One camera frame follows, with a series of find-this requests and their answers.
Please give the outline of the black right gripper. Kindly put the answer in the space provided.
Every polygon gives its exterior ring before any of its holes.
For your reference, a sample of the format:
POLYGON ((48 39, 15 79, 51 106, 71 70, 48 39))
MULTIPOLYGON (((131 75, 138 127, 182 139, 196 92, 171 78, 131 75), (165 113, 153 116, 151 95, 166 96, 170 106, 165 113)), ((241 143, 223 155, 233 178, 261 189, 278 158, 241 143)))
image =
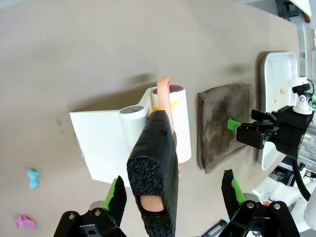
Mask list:
POLYGON ((242 123, 229 118, 227 129, 236 133, 237 141, 257 149, 263 149, 265 138, 275 145, 277 151, 297 158, 300 143, 312 122, 313 115, 304 115, 293 110, 292 106, 285 106, 277 111, 261 112, 252 110, 251 118, 256 122, 242 123), (262 122, 271 122, 273 131, 265 134, 262 122))

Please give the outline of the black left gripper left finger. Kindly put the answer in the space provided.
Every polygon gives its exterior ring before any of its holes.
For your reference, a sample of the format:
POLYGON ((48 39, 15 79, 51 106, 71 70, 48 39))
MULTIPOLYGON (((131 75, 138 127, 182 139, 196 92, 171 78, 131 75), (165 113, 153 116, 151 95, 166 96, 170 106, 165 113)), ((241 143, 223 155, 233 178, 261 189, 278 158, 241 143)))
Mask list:
POLYGON ((66 211, 61 216, 55 237, 124 237, 120 224, 127 201, 124 181, 121 176, 115 178, 108 194, 100 207, 88 210, 80 215, 75 211, 66 211))

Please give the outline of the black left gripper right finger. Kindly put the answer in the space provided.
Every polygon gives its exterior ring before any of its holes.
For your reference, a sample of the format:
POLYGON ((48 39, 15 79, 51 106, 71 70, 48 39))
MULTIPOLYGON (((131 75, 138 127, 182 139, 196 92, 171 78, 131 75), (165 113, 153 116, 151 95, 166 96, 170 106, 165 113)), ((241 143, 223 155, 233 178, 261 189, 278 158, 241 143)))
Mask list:
POLYGON ((263 205, 247 200, 231 169, 224 171, 221 190, 230 219, 221 236, 245 237, 249 232, 259 232, 263 237, 300 235, 286 203, 274 201, 263 205))

